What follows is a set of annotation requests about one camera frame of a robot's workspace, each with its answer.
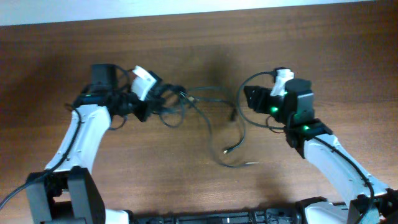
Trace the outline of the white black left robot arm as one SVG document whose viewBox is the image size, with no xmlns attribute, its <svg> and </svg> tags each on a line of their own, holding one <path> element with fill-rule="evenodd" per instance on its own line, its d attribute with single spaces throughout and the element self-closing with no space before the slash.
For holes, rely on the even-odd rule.
<svg viewBox="0 0 398 224">
<path fill-rule="evenodd" d="M 34 223 L 133 223 L 129 210 L 111 210 L 91 176 L 104 134 L 114 116 L 130 114 L 144 122 L 161 83 L 152 71 L 115 64 L 91 66 L 91 83 L 72 104 L 67 133 L 42 172 L 27 178 L 27 198 Z"/>
</svg>

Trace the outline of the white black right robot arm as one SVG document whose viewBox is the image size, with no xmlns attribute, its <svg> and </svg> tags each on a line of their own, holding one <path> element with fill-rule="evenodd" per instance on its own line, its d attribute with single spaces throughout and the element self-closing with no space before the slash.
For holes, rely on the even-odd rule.
<svg viewBox="0 0 398 224">
<path fill-rule="evenodd" d="M 323 197 L 299 201 L 303 223 L 397 223 L 397 191 L 368 172 L 315 117 L 310 81 L 294 78 L 273 88 L 241 90 L 250 109 L 284 125 L 289 146 L 328 179 L 347 206 L 343 210 Z"/>
</svg>

